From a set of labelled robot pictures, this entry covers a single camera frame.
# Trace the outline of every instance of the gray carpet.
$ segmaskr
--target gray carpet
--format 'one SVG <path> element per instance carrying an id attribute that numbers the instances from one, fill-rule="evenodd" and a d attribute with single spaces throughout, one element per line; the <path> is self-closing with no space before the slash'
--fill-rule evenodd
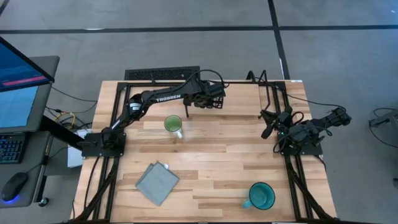
<path id="1" fill-rule="evenodd" d="M 398 24 L 393 0 L 274 0 L 280 26 Z M 269 26 L 266 0 L 11 0 L 1 29 L 79 29 L 167 26 Z M 377 142 L 368 120 L 377 107 L 398 108 L 396 30 L 283 31 L 291 79 L 302 79 L 308 99 L 345 106 L 353 117 L 331 128 L 322 146 L 337 214 L 344 220 L 395 223 L 398 150 Z M 160 32 L 118 34 L 2 35 L 28 56 L 59 55 L 55 86 L 97 99 L 103 80 L 121 80 L 125 69 L 199 65 L 224 78 L 244 78 L 267 69 L 281 79 L 273 31 Z M 52 91 L 48 106 L 82 111 L 89 103 Z M 330 109 L 311 105 L 313 117 Z M 81 116 L 91 121 L 94 111 Z M 388 126 L 375 130 L 398 145 Z M 67 220 L 79 172 L 48 179 L 48 207 L 0 210 L 1 223 Z M 62 194 L 60 186 L 66 189 Z"/>

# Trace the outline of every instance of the wooden tabletop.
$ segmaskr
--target wooden tabletop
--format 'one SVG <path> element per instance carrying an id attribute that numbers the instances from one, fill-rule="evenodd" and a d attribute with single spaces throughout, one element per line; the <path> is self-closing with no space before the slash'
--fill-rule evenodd
<path id="1" fill-rule="evenodd" d="M 117 84 L 117 81 L 102 84 L 93 121 L 94 132 L 109 126 Z M 289 94 L 306 98 L 303 83 L 286 81 L 286 85 Z M 131 94 L 153 89 L 134 87 Z M 289 98 L 289 103 L 293 111 L 301 111 L 305 119 L 311 119 L 307 102 Z M 231 84 L 226 89 L 222 110 L 188 107 L 190 117 L 186 118 L 182 100 L 152 105 L 145 117 L 125 129 L 127 144 L 120 160 L 111 222 L 294 221 L 284 159 L 272 152 L 276 133 L 268 139 L 260 137 L 266 124 L 257 115 L 266 104 L 265 87 Z M 275 110 L 273 105 L 271 102 L 270 110 Z M 183 119 L 183 139 L 177 139 L 164 129 L 164 119 L 171 114 Z M 323 165 L 313 156 L 302 156 L 302 160 L 309 191 L 327 213 L 335 216 Z M 83 210 L 94 161 L 95 158 L 89 158 L 83 163 L 75 197 L 76 214 Z M 147 166 L 156 161 L 168 164 L 180 177 L 159 207 L 135 187 Z M 96 166 L 88 201 L 98 188 L 101 165 L 102 159 Z M 266 182 L 274 189 L 276 201 L 271 209 L 242 208 L 250 186 L 256 182 Z M 297 191 L 304 217 L 302 194 Z M 104 217 L 107 198 L 105 193 L 100 217 Z"/>

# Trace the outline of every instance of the teal mug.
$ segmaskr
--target teal mug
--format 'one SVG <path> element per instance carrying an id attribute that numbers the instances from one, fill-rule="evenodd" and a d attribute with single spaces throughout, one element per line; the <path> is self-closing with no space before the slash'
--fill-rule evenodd
<path id="1" fill-rule="evenodd" d="M 272 187 L 263 182 L 253 184 L 249 191 L 249 199 L 243 203 L 243 208 L 254 206 L 261 210 L 270 209 L 275 203 L 275 192 Z"/>

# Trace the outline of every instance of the wheel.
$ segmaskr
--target wheel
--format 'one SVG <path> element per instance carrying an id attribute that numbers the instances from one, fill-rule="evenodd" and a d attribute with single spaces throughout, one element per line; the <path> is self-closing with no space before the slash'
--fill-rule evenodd
<path id="1" fill-rule="evenodd" d="M 40 207 L 44 207 L 49 203 L 50 199 L 43 197 L 42 200 L 39 202 Z"/>

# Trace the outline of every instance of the monitor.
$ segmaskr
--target monitor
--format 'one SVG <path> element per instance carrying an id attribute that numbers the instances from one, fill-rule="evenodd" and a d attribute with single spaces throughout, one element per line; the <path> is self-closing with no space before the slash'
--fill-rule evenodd
<path id="1" fill-rule="evenodd" d="M 0 92 L 50 82 L 53 77 L 0 37 Z"/>

